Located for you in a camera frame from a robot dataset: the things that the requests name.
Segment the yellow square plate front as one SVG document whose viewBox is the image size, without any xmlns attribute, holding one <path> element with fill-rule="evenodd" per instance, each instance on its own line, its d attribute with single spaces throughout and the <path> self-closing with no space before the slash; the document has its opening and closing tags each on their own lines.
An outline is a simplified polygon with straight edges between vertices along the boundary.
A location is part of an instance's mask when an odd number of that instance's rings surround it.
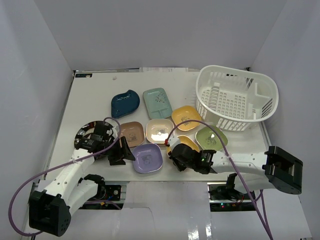
<svg viewBox="0 0 320 240">
<path fill-rule="evenodd" d="M 186 136 L 186 135 L 179 135 L 179 136 L 177 136 L 177 138 L 180 140 L 180 143 L 181 144 L 185 144 L 185 145 L 187 145 L 188 147 L 190 147 L 192 150 L 195 150 L 195 151 L 197 151 L 197 152 L 200 152 L 200 148 L 199 148 L 199 146 L 190 138 L 190 137 L 188 137 L 188 136 Z M 169 153 L 171 152 L 171 147 L 170 146 L 168 146 L 167 148 L 166 148 L 166 154 L 167 154 L 167 156 L 169 157 Z"/>
</svg>

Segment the yellow square plate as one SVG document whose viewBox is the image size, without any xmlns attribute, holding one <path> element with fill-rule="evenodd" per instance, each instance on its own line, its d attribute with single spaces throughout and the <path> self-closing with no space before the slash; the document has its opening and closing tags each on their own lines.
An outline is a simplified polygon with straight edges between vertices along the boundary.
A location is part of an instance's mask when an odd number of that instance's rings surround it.
<svg viewBox="0 0 320 240">
<path fill-rule="evenodd" d="M 171 114 L 171 118 L 175 125 L 178 125 L 187 120 L 198 120 L 198 121 L 202 120 L 197 110 L 190 105 L 185 105 L 175 109 Z M 178 129 L 183 132 L 186 132 L 186 131 L 190 131 L 192 129 L 197 128 L 199 125 L 200 125 L 199 122 L 194 122 L 194 121 L 186 122 L 181 124 L 178 127 Z"/>
<path fill-rule="evenodd" d="M 197 152 L 200 152 L 200 148 L 199 148 L 199 146 L 190 138 L 190 137 L 188 137 L 188 136 L 186 136 L 186 135 L 179 135 L 179 136 L 177 136 L 177 138 L 180 140 L 180 143 L 181 144 L 185 144 L 185 145 L 187 145 L 188 147 L 190 147 L 192 150 L 195 150 L 195 151 L 197 151 Z M 168 146 L 167 148 L 166 148 L 166 154 L 167 154 L 167 156 L 169 157 L 169 153 L 171 152 L 171 147 L 170 146 Z"/>
</svg>

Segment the purple square plate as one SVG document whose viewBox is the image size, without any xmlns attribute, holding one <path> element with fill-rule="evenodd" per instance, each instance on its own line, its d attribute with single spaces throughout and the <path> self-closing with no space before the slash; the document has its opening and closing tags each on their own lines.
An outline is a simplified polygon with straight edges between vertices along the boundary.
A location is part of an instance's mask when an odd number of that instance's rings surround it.
<svg viewBox="0 0 320 240">
<path fill-rule="evenodd" d="M 143 144 L 132 151 L 135 161 L 133 168 L 139 174 L 158 171 L 163 166 L 163 156 L 160 147 L 154 143 Z"/>
</svg>

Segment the green square plate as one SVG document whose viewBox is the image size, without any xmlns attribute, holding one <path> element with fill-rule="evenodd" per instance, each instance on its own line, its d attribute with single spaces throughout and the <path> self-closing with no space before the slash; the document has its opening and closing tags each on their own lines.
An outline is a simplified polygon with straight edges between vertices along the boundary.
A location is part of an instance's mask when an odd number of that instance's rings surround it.
<svg viewBox="0 0 320 240">
<path fill-rule="evenodd" d="M 223 150 L 220 139 L 215 132 L 207 126 L 203 127 L 195 134 L 195 140 L 203 150 Z"/>
</svg>

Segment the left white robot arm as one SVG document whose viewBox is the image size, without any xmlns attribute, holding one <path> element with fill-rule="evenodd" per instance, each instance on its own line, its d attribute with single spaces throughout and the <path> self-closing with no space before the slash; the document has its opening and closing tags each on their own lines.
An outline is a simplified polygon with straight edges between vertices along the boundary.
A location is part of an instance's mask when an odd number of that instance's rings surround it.
<svg viewBox="0 0 320 240">
<path fill-rule="evenodd" d="M 104 177 L 85 172 L 96 160 L 107 158 L 111 166 L 135 161 L 119 126 L 104 121 L 84 125 L 74 138 L 69 164 L 42 191 L 29 198 L 29 226 L 44 233 L 62 236 L 72 215 L 88 200 L 101 200 L 106 194 Z"/>
</svg>

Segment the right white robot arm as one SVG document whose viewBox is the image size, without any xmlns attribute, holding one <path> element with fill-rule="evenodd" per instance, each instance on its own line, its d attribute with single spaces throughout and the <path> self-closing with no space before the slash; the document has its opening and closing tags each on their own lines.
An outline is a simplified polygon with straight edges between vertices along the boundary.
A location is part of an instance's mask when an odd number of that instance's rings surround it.
<svg viewBox="0 0 320 240">
<path fill-rule="evenodd" d="M 270 146 L 265 152 L 227 156 L 216 150 L 196 151 L 180 143 L 169 152 L 169 158 L 180 172 L 192 169 L 203 175 L 229 173 L 225 192 L 233 200 L 247 191 L 264 189 L 302 193 L 303 162 L 278 146 Z"/>
</svg>

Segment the round dark mirrored plate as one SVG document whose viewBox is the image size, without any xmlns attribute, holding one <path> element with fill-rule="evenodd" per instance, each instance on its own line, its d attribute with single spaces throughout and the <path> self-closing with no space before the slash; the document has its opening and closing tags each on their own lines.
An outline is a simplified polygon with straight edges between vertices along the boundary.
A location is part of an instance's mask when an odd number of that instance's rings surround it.
<svg viewBox="0 0 320 240">
<path fill-rule="evenodd" d="M 95 154 L 94 148 L 96 141 L 94 140 L 94 129 L 96 121 L 92 121 L 84 125 L 75 135 L 74 148 L 87 150 L 90 154 Z"/>
</svg>

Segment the brown square plate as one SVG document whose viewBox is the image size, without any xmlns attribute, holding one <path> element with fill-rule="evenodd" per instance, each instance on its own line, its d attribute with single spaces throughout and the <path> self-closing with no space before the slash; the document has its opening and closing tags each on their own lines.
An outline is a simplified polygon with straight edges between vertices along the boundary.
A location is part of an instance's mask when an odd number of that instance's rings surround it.
<svg viewBox="0 0 320 240">
<path fill-rule="evenodd" d="M 137 147 L 145 141 L 145 132 L 142 124 L 137 121 L 126 122 L 120 125 L 121 136 L 126 138 L 130 148 Z"/>
</svg>

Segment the cream square plate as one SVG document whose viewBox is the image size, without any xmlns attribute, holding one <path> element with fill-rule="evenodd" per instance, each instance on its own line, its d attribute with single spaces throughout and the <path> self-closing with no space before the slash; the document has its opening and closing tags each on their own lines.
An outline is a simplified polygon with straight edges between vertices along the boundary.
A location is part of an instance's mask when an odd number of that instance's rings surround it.
<svg viewBox="0 0 320 240">
<path fill-rule="evenodd" d="M 173 128 L 174 124 L 169 119 L 151 119 L 146 125 L 146 139 L 150 143 L 164 144 Z"/>
</svg>

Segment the dark blue leaf plate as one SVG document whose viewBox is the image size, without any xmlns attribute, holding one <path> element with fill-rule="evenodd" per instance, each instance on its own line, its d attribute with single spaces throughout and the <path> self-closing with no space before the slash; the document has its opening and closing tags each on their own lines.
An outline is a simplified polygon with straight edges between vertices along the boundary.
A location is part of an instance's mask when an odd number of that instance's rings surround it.
<svg viewBox="0 0 320 240">
<path fill-rule="evenodd" d="M 140 105 L 139 95 L 129 89 L 127 92 L 115 95 L 111 100 L 111 117 L 122 118 L 132 114 Z"/>
</svg>

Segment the light green rectangular plate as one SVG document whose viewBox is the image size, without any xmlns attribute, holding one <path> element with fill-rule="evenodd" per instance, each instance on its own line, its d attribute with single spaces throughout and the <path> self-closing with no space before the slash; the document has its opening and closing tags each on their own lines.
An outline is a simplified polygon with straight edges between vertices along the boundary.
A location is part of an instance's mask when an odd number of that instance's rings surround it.
<svg viewBox="0 0 320 240">
<path fill-rule="evenodd" d="M 153 88 L 143 92 L 143 99 L 150 119 L 167 119 L 172 115 L 172 106 L 166 91 Z"/>
</svg>

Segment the white plastic dish basket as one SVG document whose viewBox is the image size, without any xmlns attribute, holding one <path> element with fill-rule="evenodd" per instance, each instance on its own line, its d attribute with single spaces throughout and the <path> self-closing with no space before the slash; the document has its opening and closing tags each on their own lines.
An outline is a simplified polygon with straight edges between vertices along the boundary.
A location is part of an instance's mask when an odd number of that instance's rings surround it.
<svg viewBox="0 0 320 240">
<path fill-rule="evenodd" d="M 219 65 L 200 70 L 195 93 L 201 118 L 229 132 L 267 120 L 279 103 L 278 87 L 267 75 Z"/>
</svg>

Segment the papers at table back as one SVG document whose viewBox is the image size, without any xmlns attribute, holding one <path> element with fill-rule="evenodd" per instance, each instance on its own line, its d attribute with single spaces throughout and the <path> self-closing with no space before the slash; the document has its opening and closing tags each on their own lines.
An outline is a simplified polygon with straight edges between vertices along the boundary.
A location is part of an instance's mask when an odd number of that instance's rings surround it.
<svg viewBox="0 0 320 240">
<path fill-rule="evenodd" d="M 149 73 L 149 72 L 157 72 L 157 73 L 185 73 L 188 72 L 188 67 L 140 67 L 140 73 Z"/>
</svg>

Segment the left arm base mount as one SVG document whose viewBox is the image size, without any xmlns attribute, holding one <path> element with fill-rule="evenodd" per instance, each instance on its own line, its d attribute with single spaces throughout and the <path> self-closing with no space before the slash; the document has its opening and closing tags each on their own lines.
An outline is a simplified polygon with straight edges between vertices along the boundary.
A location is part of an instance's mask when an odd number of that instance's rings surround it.
<svg viewBox="0 0 320 240">
<path fill-rule="evenodd" d="M 121 210 L 124 205 L 122 196 L 123 187 L 121 185 L 109 184 L 105 186 L 104 195 L 98 198 L 91 198 L 89 201 L 95 203 L 85 204 L 82 210 Z"/>
</svg>

